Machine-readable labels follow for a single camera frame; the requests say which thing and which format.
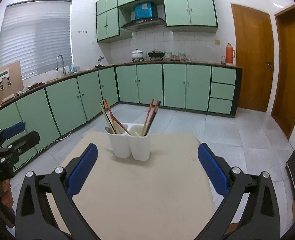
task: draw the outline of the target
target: window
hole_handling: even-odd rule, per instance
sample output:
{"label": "window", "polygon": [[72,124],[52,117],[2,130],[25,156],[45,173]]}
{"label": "window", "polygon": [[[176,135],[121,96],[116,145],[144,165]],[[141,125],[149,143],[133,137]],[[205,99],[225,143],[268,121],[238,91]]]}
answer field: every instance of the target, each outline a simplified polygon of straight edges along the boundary
{"label": "window", "polygon": [[0,34],[0,66],[20,61],[22,78],[27,79],[54,70],[59,54],[65,66],[71,65],[70,7],[71,1],[63,0],[7,6]]}

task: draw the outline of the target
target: orange thermos flask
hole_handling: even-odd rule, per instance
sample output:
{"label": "orange thermos flask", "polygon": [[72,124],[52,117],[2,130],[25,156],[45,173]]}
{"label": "orange thermos flask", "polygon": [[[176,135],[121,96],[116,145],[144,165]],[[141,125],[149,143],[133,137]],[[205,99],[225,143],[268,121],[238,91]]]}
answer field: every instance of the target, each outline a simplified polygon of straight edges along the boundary
{"label": "orange thermos flask", "polygon": [[233,64],[233,58],[235,57],[235,50],[230,43],[226,46],[226,63]]}

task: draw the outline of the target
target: beige tabletop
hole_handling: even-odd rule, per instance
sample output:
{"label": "beige tabletop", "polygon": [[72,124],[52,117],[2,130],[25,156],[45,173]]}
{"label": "beige tabletop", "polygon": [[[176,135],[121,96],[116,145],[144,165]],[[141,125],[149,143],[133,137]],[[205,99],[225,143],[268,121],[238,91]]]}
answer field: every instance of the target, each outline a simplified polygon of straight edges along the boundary
{"label": "beige tabletop", "polygon": [[[107,134],[88,132],[62,166],[89,143],[97,145],[98,159],[73,201],[102,240],[193,240],[214,214],[194,135],[152,134],[150,159],[140,162],[115,157]],[[60,229],[69,232],[48,199]]]}

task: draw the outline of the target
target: white cup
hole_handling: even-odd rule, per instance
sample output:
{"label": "white cup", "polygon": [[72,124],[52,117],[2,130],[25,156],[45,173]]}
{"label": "white cup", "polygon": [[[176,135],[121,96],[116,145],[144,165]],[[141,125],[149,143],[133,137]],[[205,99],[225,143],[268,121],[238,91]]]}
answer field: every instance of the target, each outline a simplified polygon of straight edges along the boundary
{"label": "white cup", "polygon": [[151,153],[150,131],[146,136],[137,136],[134,133],[137,132],[139,135],[141,135],[142,128],[142,124],[132,124],[131,128],[129,129],[129,133],[131,135],[127,137],[129,138],[133,159],[138,161],[147,161],[150,158]]}
{"label": "white cup", "polygon": [[[129,125],[122,124],[126,129],[128,129]],[[120,131],[120,134],[112,134],[108,133],[112,149],[116,157],[119,158],[129,158],[131,155],[129,136],[127,133],[121,128],[118,124],[117,127]]]}

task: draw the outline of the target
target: metal screw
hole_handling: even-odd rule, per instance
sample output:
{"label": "metal screw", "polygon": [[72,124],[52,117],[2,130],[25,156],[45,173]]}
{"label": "metal screw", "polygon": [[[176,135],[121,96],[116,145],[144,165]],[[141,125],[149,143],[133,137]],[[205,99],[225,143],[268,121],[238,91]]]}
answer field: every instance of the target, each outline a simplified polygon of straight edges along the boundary
{"label": "metal screw", "polygon": [[62,167],[56,167],[55,170],[54,170],[54,172],[56,174],[60,174],[60,173],[62,173],[62,171],[63,171],[63,168]]}
{"label": "metal screw", "polygon": [[31,178],[32,175],[33,175],[33,171],[28,171],[26,174],[27,178]]}
{"label": "metal screw", "polygon": [[233,173],[235,174],[240,174],[241,173],[241,169],[239,167],[233,167],[232,168]]}
{"label": "metal screw", "polygon": [[262,175],[263,175],[263,177],[266,178],[266,179],[267,179],[268,177],[270,177],[270,174],[269,174],[267,171],[263,171]]}

